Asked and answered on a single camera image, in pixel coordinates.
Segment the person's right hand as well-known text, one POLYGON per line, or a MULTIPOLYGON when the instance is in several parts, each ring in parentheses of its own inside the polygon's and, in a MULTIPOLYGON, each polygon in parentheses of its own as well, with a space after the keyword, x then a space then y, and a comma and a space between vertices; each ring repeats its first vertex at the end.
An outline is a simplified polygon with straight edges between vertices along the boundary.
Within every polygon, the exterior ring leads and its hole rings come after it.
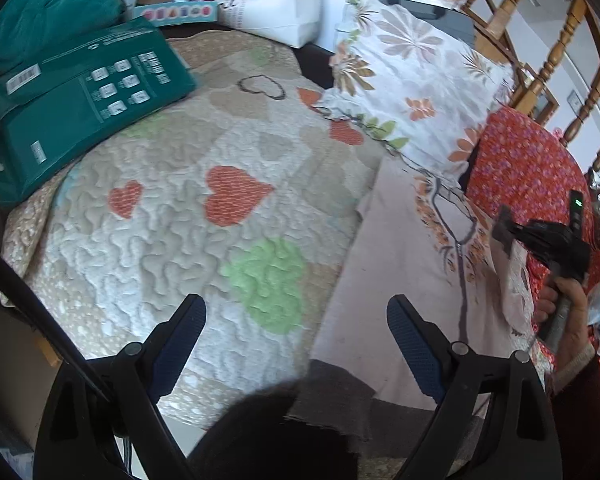
POLYGON ((556 361, 569 361, 588 343, 588 300, 573 278, 551 275, 539 293, 533 323, 536 336, 556 361))

